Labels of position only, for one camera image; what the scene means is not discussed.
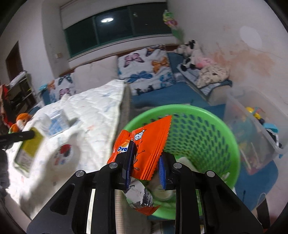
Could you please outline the left grey gloved hand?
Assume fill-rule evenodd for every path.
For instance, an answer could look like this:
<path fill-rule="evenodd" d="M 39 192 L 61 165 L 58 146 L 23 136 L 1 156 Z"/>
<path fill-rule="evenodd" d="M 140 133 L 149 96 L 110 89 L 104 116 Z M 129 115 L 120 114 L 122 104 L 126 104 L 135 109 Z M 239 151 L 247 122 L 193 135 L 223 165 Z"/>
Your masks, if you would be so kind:
<path fill-rule="evenodd" d="M 4 150 L 0 151 L 0 183 L 1 183 L 1 199 L 4 199 L 7 192 L 6 189 L 10 186 L 8 173 L 8 158 Z"/>

